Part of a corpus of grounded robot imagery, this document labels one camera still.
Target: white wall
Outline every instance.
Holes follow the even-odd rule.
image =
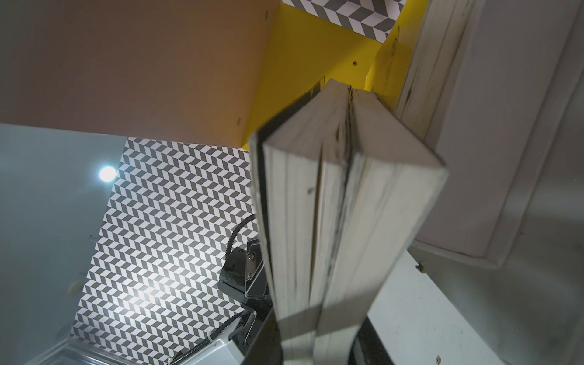
[[[485,258],[484,265],[505,260],[507,250],[492,252],[491,236],[580,3],[485,1],[474,31],[465,31],[470,39],[443,118],[432,122],[449,177],[415,245]]]
[[[418,263],[404,252],[371,306],[369,319],[395,365],[502,365]]]
[[[56,343],[89,269],[125,137],[0,124],[0,356],[21,365]]]
[[[584,340],[584,78],[559,126],[511,254],[478,269],[411,249],[512,365],[568,364]]]

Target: book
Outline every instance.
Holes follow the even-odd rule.
[[[442,188],[442,161],[375,94],[321,81],[254,132],[253,198],[286,364],[346,363]]]
[[[367,74],[365,89],[425,140],[475,0],[408,1]]]

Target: white book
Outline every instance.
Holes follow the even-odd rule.
[[[321,86],[249,141],[287,364],[346,363],[446,178],[438,157],[374,94],[334,80]]]

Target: gray wall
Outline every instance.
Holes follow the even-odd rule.
[[[0,124],[0,356],[21,365],[72,323],[125,137]]]
[[[483,340],[513,365],[568,363],[584,340],[583,141],[581,78],[503,268],[478,269],[410,250]]]

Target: chevron patterned wall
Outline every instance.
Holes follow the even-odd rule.
[[[162,365],[240,311],[216,284],[231,230],[252,213],[249,166],[236,148],[129,138],[73,337]]]
[[[406,0],[282,0],[282,2],[383,43]]]

